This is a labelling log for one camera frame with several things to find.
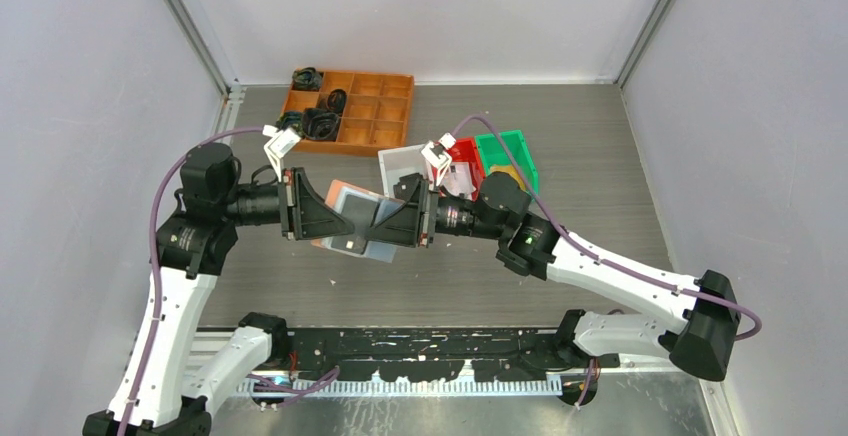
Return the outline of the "pink leather card holder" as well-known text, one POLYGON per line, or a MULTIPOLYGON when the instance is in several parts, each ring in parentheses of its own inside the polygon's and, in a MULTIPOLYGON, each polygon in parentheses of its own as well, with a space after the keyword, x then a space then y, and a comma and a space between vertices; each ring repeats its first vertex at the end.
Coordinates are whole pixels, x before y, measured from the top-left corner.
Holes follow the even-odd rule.
POLYGON ((330 184, 326 202, 353 223, 354 232, 315 240, 312 242, 314 247, 354 258, 392 262, 398 247, 372 241, 366 237, 366 232, 398 209, 401 206, 400 200, 336 179, 330 184))

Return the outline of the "dark grey card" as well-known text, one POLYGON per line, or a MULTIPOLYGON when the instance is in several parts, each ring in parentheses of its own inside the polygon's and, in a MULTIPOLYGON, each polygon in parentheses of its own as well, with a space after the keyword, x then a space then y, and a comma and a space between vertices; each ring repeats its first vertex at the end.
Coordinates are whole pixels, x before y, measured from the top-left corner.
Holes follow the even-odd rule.
POLYGON ((340 210, 342 216, 352 222, 354 232, 343 236, 334 236, 330 248, 354 256, 363 256, 367 250, 367 229, 371 226, 379 201, 358 194, 346 195, 340 210))

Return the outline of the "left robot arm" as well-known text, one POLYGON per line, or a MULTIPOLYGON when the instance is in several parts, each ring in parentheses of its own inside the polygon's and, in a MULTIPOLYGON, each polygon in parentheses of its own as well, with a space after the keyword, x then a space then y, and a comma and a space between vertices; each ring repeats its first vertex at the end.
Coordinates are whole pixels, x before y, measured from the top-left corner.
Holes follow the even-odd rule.
POLYGON ((292 240, 349 235, 300 168, 274 183, 244 184, 223 143, 191 149, 176 167, 178 207, 155 224, 148 304, 124 380, 108 407, 89 415, 86 435, 206 435, 248 375, 277 369, 292 353, 283 318, 251 312, 193 376, 186 373, 200 316, 242 226, 277 225, 292 240))

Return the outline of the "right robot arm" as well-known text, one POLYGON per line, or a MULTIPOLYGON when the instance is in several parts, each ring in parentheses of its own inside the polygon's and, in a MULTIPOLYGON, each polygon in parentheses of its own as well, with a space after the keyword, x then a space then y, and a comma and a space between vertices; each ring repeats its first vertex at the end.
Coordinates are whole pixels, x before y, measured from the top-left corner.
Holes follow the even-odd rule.
POLYGON ((602 356, 636 354, 668 359, 707 381, 725 379, 740 325, 729 279, 663 271, 605 251, 530 209, 531 196, 510 175, 485 177, 476 200, 442 196, 410 174, 395 186, 398 209, 366 231, 370 241, 424 247, 436 234, 494 240, 495 257, 519 276, 599 294, 628 314, 569 310, 553 338, 564 369, 602 356))

